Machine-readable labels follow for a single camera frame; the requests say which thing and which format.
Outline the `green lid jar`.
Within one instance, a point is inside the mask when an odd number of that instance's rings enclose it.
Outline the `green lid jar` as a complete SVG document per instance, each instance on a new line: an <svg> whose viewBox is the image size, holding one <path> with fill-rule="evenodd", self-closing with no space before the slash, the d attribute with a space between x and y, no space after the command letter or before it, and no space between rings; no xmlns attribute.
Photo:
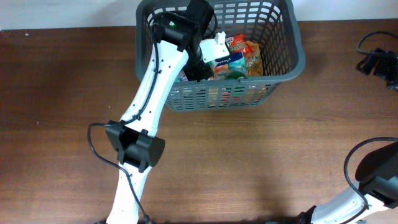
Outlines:
<svg viewBox="0 0 398 224"><path fill-rule="evenodd" d="M239 80L247 78L247 68L242 65L227 65L225 80ZM224 94L230 95L233 90L234 84L226 85L224 88Z"/></svg>

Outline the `blue white carton box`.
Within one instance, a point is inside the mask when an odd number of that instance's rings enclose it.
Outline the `blue white carton box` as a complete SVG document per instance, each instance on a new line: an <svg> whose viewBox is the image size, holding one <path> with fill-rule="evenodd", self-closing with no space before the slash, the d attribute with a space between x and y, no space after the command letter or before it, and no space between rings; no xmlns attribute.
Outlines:
<svg viewBox="0 0 398 224"><path fill-rule="evenodd" d="M174 80L175 83L188 81L237 80L247 78L249 74L244 55L241 52L232 53L227 57L200 62L184 68Z"/></svg>

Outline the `red spaghetti packet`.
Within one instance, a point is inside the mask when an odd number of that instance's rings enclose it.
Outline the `red spaghetti packet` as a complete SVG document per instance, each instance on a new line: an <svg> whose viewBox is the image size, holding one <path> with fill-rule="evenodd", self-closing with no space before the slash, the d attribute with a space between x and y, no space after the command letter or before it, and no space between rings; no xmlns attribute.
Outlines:
<svg viewBox="0 0 398 224"><path fill-rule="evenodd" d="M252 48L246 43L244 34L227 37L225 42L231 53L242 52L243 55L252 54Z"/></svg>

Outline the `beige coffee mix bag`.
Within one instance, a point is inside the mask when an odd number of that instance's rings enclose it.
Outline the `beige coffee mix bag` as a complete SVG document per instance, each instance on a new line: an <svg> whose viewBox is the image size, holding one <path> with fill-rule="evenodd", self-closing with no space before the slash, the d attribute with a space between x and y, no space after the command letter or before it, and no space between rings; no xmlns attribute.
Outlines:
<svg viewBox="0 0 398 224"><path fill-rule="evenodd" d="M263 68L261 55L259 51L259 44L255 44L251 41L246 41L246 43L252 48L253 53L244 55L246 66L248 68L248 77L260 77L263 76Z"/></svg>

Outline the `grey plastic basket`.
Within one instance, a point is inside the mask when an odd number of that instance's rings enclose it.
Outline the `grey plastic basket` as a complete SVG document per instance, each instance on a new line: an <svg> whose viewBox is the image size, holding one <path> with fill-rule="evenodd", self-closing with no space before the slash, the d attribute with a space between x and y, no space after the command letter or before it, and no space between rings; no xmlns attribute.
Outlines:
<svg viewBox="0 0 398 224"><path fill-rule="evenodd" d="M259 45L263 74L244 80L174 83L166 105L175 111L257 106L287 80L300 75L305 53L291 0L210 1L218 30L228 37L243 34Z"/></svg>

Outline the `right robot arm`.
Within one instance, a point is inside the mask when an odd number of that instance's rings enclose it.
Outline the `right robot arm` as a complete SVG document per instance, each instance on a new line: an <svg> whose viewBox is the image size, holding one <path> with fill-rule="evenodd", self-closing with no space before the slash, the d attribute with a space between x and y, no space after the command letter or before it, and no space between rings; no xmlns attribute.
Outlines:
<svg viewBox="0 0 398 224"><path fill-rule="evenodd" d="M355 181L348 174L352 155L373 142L389 142L363 157ZM357 144L345 158L343 173L349 188L328 203L302 212L295 223L361 223L366 216L397 207L397 138L376 137Z"/></svg>

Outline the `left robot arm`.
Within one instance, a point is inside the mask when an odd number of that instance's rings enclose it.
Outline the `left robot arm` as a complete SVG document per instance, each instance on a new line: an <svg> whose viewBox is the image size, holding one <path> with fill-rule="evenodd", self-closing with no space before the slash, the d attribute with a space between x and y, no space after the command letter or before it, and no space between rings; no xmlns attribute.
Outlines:
<svg viewBox="0 0 398 224"><path fill-rule="evenodd" d="M144 78L120 121L111 121L106 128L118 153L119 169L107 223L137 223L140 215L150 222L140 199L147 176L165 147L165 141L156 136L160 115L177 75L190 58L201 58L200 42L213 14L207 1L190 1L183 12L153 17L152 54Z"/></svg>

